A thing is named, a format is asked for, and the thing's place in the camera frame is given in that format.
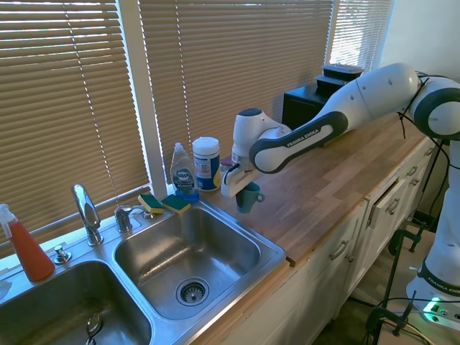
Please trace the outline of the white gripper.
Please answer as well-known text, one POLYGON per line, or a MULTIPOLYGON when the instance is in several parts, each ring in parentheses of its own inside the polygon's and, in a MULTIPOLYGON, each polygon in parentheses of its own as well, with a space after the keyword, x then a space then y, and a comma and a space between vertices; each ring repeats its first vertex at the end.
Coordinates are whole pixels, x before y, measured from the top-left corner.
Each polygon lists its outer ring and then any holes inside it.
POLYGON ((237 207, 243 208, 243 189, 258 177, 258 170, 246 171, 240 164, 236 164, 224 173, 221 182, 221 195, 225 197, 236 196, 237 207))

